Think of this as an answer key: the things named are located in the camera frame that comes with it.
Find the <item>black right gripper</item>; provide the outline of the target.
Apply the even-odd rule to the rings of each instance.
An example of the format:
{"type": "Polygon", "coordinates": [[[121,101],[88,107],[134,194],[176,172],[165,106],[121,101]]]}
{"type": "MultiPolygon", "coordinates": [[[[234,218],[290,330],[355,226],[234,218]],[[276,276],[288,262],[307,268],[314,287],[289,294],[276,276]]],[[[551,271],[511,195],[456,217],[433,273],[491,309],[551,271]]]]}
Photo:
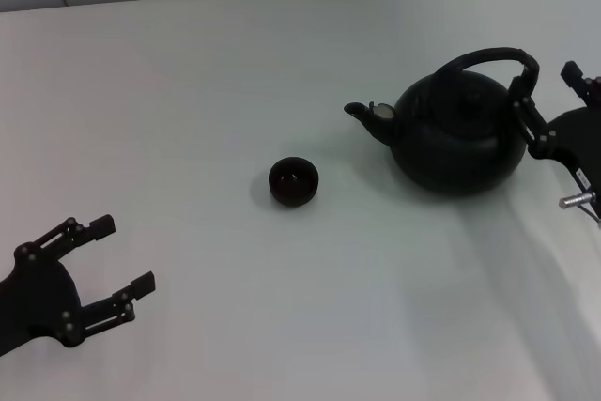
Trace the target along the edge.
{"type": "Polygon", "coordinates": [[[600,78],[584,77],[576,62],[566,62],[561,77],[588,107],[566,112],[548,124],[532,99],[539,67],[535,62],[522,62],[522,66],[509,86],[516,158],[522,160],[528,153],[536,160],[562,164],[600,219],[600,109],[591,108],[600,106],[600,78]]]}

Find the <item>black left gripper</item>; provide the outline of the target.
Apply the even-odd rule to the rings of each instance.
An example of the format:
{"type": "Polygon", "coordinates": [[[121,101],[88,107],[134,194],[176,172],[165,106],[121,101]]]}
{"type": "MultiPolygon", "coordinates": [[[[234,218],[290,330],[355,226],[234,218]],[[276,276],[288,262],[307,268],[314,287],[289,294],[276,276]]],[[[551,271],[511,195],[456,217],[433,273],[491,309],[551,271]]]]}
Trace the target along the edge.
{"type": "Polygon", "coordinates": [[[39,239],[16,248],[14,268],[1,282],[2,355],[43,337],[64,347],[77,347],[91,336],[134,321],[133,302],[156,289],[152,271],[112,296],[82,306],[75,283],[58,261],[115,231],[115,220],[109,214],[89,225],[69,217],[39,239]]]}

